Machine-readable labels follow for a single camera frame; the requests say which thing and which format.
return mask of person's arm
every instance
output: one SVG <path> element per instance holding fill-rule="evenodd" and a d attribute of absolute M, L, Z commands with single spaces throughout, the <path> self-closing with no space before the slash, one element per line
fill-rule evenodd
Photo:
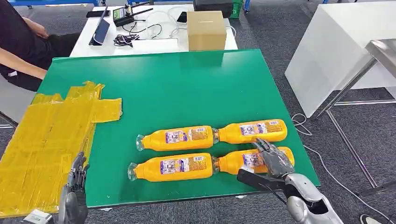
<path fill-rule="evenodd" d="M 37 77 L 39 79 L 44 79 L 47 71 L 32 65 L 26 61 L 23 61 L 18 56 L 0 48 L 0 64 L 7 66 L 19 72 Z"/>
<path fill-rule="evenodd" d="M 45 38 L 45 39 L 48 38 L 47 31 L 45 30 L 45 28 L 44 28 L 42 25 L 40 25 L 40 24 L 38 24 L 38 23 L 36 23 L 36 22 L 33 22 L 33 21 L 31 21 L 30 19 L 28 19 L 28 18 L 25 18 L 25 17 L 22 17 L 22 18 L 23 18 L 23 20 L 27 23 L 27 25 L 29 26 L 29 28 L 30 28 L 35 34 L 37 34 L 38 36 L 40 36 L 40 37 L 42 37 L 42 38 Z"/>

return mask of bottle label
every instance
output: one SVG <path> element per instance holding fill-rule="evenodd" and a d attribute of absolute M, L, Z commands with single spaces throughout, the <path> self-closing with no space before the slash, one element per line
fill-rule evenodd
<path fill-rule="evenodd" d="M 243 154 L 243 164 L 248 167 L 258 167 L 264 165 L 264 162 L 262 161 L 262 157 L 260 156 L 259 153 L 248 153 L 248 154 Z"/>
<path fill-rule="evenodd" d="M 208 138 L 208 131 L 206 127 L 190 129 L 188 131 L 188 137 L 190 140 L 205 140 Z"/>
<path fill-rule="evenodd" d="M 206 169 L 206 160 L 204 156 L 194 156 L 176 160 L 162 160 L 160 169 L 161 174 L 203 170 Z"/>
<path fill-rule="evenodd" d="M 165 142 L 166 143 L 178 143 L 188 141 L 186 132 L 181 130 L 166 132 L 165 133 Z"/>
<path fill-rule="evenodd" d="M 241 125 L 242 135 L 254 135 L 282 131 L 282 126 L 277 120 L 270 120 L 264 123 Z"/>

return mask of cardboard box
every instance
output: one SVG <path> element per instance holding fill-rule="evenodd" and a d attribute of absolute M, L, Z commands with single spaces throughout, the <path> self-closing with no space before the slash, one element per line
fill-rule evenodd
<path fill-rule="evenodd" d="M 221 11 L 187 12 L 188 49 L 224 50 L 226 25 Z"/>

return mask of gray carpet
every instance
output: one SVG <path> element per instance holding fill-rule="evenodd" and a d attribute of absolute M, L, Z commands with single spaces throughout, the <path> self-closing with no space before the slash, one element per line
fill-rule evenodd
<path fill-rule="evenodd" d="M 318 0 L 254 0 L 248 15 L 231 21 L 237 30 L 240 49 L 260 48 L 271 70 L 290 115 L 302 109 L 287 82 L 284 71 L 302 38 Z M 110 5 L 123 2 L 110 1 Z M 44 25 L 50 33 L 80 31 L 85 23 L 88 7 L 18 7 L 18 11 Z M 385 89 L 351 91 L 349 100 L 392 98 Z M 348 106 L 333 109 L 333 114 L 346 135 L 361 154 L 378 184 L 396 179 L 396 114 L 395 105 Z M 361 172 L 327 115 L 321 120 L 309 120 L 315 136 L 301 136 L 303 143 L 320 152 L 328 169 L 354 192 L 369 189 L 369 182 Z M 12 131 L 0 131 L 0 153 Z M 359 215 L 378 214 L 348 194 L 325 172 L 317 155 L 308 152 L 321 180 L 320 191 L 325 194 L 346 224 L 359 222 Z M 364 198 L 371 206 L 390 216 L 396 212 L 394 190 Z M 16 223 L 19 219 L 0 220 L 0 224 Z M 162 203 L 143 206 L 123 206 L 110 211 L 91 210 L 88 224 L 112 223 L 293 223 L 285 206 L 271 194 Z"/>

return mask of metal robotic arm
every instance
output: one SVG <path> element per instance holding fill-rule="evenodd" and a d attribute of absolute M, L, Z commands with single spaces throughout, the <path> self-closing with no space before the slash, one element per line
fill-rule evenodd
<path fill-rule="evenodd" d="M 261 176 L 240 169 L 237 180 L 258 190 L 270 190 L 283 203 L 298 224 L 343 224 L 329 200 L 304 175 L 294 173 L 287 156 L 276 146 L 261 139 L 253 143 L 268 167 L 268 175 Z M 282 190 L 285 202 L 274 190 Z"/>
<path fill-rule="evenodd" d="M 62 189 L 59 202 L 59 216 L 56 224 L 84 224 L 88 215 L 85 203 L 85 180 L 89 164 L 84 167 L 84 152 L 79 152 L 71 164 L 67 183 Z M 23 219 L 25 224 L 54 224 L 51 214 L 33 210 Z"/>

